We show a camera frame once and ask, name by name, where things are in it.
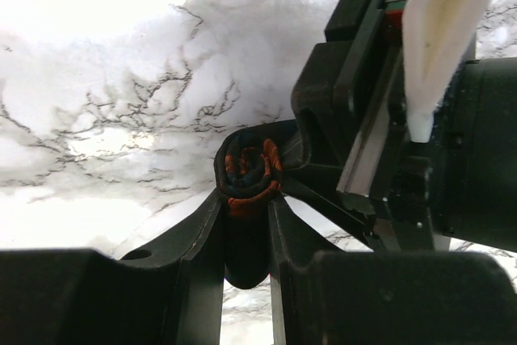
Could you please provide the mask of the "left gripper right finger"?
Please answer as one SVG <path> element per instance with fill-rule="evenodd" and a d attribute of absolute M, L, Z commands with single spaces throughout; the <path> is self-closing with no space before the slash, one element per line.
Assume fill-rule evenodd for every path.
<path fill-rule="evenodd" d="M 516 295 L 488 255 L 340 250 L 268 205 L 277 344 L 513 344 Z"/>

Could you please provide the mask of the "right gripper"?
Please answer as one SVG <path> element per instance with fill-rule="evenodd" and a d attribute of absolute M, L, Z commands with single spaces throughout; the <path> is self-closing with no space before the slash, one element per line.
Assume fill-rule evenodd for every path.
<path fill-rule="evenodd" d="M 514 250 L 516 59 L 478 59 L 469 42 L 430 140 L 412 141 L 407 2 L 338 1 L 292 90 L 301 159 L 285 162 L 282 192 L 372 250 Z"/>

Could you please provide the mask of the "black orange floral tie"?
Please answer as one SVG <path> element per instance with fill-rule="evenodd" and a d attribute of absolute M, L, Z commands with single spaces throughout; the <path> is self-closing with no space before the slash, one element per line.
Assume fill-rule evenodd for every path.
<path fill-rule="evenodd" d="M 280 147 L 296 133 L 293 120 L 243 128 L 228 135 L 216 152 L 225 278 L 236 288 L 254 288 L 269 274 L 268 206 L 284 180 Z"/>

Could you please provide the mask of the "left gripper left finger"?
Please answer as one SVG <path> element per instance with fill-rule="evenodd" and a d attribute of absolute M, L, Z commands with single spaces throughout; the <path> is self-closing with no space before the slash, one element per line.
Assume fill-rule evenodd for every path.
<path fill-rule="evenodd" d="M 216 193 L 115 260 L 91 249 L 1 253 L 4 344 L 216 344 L 224 258 Z"/>

